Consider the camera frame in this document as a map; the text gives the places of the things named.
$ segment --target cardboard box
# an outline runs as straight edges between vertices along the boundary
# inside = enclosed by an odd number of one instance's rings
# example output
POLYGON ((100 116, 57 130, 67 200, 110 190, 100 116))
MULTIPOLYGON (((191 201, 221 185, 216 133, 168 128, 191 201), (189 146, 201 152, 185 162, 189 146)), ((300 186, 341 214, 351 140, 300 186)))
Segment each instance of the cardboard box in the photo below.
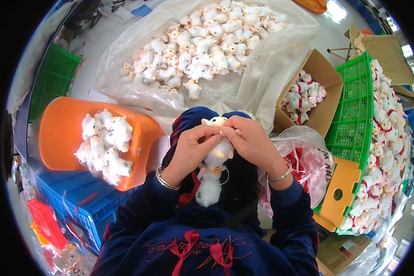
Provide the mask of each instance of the cardboard box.
POLYGON ((309 120, 304 123, 304 125, 316 130, 322 137, 325 137, 342 95, 343 81, 328 60, 316 49, 308 53, 293 79, 287 83, 287 86, 281 92, 281 96, 276 102, 273 132, 281 133, 283 130, 295 125, 290 119, 290 115, 286 110, 281 109, 280 105, 302 69, 311 74, 312 79, 323 85, 327 91, 327 96, 324 100, 318 103, 314 109, 307 112, 309 120))
POLYGON ((317 265, 324 276, 341 273, 371 243, 366 235, 345 236, 333 234, 323 240, 317 249, 317 265))

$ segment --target hand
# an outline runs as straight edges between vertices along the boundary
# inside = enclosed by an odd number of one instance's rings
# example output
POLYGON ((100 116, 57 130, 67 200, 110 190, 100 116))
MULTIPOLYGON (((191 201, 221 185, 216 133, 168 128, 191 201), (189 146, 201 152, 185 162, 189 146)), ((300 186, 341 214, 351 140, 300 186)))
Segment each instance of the hand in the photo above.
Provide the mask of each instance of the hand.
MULTIPOLYGON (((224 123, 221 132, 227 136, 240 156, 265 170, 270 178, 279 178, 288 170, 284 158, 258 121, 235 115, 224 123)), ((293 175, 289 174, 270 184, 276 190, 284 190, 292 182, 293 175)))
POLYGON ((199 125, 182 132, 170 164, 161 172, 162 179, 178 186, 223 139, 219 131, 218 127, 199 125))

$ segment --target white tile floor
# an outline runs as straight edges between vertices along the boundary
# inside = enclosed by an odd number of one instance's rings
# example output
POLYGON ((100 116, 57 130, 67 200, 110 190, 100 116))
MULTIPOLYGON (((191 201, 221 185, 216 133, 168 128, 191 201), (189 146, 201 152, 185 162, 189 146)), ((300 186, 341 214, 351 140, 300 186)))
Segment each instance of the white tile floor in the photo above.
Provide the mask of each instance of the white tile floor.
MULTIPOLYGON (((312 48, 316 48, 321 52, 330 63, 336 67, 344 63, 344 60, 330 55, 327 49, 335 48, 347 48, 349 40, 343 36, 343 33, 347 31, 351 24, 354 23, 357 27, 370 30, 366 21, 360 16, 360 14, 351 7, 344 0, 330 0, 328 2, 329 10, 324 14, 310 14, 319 22, 321 28, 316 38, 311 43, 312 48), (331 15, 331 7, 338 6, 338 12, 334 12, 331 15), (341 13, 346 12, 346 17, 337 21, 335 18, 341 13)), ((75 55, 82 54, 85 58, 81 70, 79 71, 74 85, 71 90, 71 97, 86 99, 99 102, 116 103, 115 100, 95 91, 91 88, 92 82, 95 77, 95 72, 99 64, 100 58, 106 49, 116 38, 129 26, 131 26, 136 20, 133 19, 126 24, 118 24, 108 18, 102 17, 98 24, 91 30, 82 32, 75 40, 72 41, 69 51, 75 55)), ((341 56, 346 56, 346 51, 337 52, 341 56)), ((165 152, 169 147, 168 136, 162 137, 155 143, 155 148, 152 150, 153 157, 151 155, 151 164, 160 164, 165 152)), ((268 229, 272 227, 272 221, 265 215, 262 210, 258 210, 259 219, 261 221, 261 227, 268 229)))

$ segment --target bracelet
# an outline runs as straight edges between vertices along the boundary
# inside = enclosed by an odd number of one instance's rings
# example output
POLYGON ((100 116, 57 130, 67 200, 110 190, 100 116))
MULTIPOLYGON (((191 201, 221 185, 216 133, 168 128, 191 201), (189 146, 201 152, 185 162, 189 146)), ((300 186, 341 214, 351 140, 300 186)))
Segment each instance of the bracelet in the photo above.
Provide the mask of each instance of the bracelet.
POLYGON ((282 178, 286 177, 289 173, 291 173, 291 171, 292 171, 292 169, 293 169, 293 165, 292 165, 291 161, 290 161, 290 160, 288 160, 288 159, 287 159, 287 162, 288 162, 288 164, 289 164, 288 170, 285 172, 285 174, 281 175, 281 177, 280 177, 280 178, 271 179, 271 178, 269 178, 269 177, 268 177, 267 172, 265 172, 265 175, 266 175, 266 177, 267 177, 268 181, 270 181, 270 182, 275 182, 275 181, 277 181, 277 180, 281 180, 282 178))
POLYGON ((171 189, 173 191, 177 191, 177 190, 179 190, 179 188, 181 188, 181 184, 179 184, 177 187, 173 187, 172 185, 167 183, 164 179, 161 178, 161 172, 162 172, 161 167, 156 168, 156 178, 158 179, 159 183, 161 183, 161 185, 163 185, 167 189, 171 189))

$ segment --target hole in cardboard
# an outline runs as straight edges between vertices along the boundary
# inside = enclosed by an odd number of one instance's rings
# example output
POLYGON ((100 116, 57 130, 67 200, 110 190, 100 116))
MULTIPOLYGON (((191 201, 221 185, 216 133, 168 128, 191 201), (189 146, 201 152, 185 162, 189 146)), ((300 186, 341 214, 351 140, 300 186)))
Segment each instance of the hole in cardboard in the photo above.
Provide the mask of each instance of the hole in cardboard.
POLYGON ((342 190, 336 189, 336 191, 334 191, 333 197, 337 201, 340 200, 342 198, 342 190))

